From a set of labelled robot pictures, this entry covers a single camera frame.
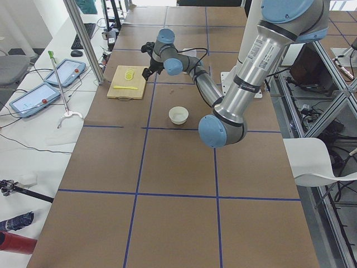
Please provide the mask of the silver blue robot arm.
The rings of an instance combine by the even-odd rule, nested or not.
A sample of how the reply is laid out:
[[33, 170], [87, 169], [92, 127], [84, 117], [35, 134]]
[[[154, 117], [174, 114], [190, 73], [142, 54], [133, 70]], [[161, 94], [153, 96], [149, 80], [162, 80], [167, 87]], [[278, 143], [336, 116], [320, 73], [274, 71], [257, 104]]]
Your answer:
[[199, 122], [203, 143], [213, 148], [237, 143], [247, 132], [244, 112], [273, 72], [285, 47], [323, 39], [328, 30], [329, 9], [329, 1], [253, 1], [244, 31], [252, 42], [245, 58], [232, 68], [226, 93], [216, 87], [200, 59], [175, 48], [175, 34], [168, 28], [160, 29], [154, 42], [141, 47], [141, 52], [151, 58], [142, 76], [148, 79], [163, 70], [171, 76], [187, 73], [212, 109]]

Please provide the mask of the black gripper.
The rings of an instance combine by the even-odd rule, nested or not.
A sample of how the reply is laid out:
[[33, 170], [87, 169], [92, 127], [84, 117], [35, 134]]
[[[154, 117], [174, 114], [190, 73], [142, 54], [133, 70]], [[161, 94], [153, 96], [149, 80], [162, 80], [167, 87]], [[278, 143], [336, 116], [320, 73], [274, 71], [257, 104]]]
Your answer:
[[154, 58], [151, 58], [149, 68], [143, 69], [142, 76], [144, 77], [145, 81], [148, 81], [152, 73], [157, 73], [158, 75], [161, 75], [163, 69], [164, 65], [162, 62], [156, 61]]

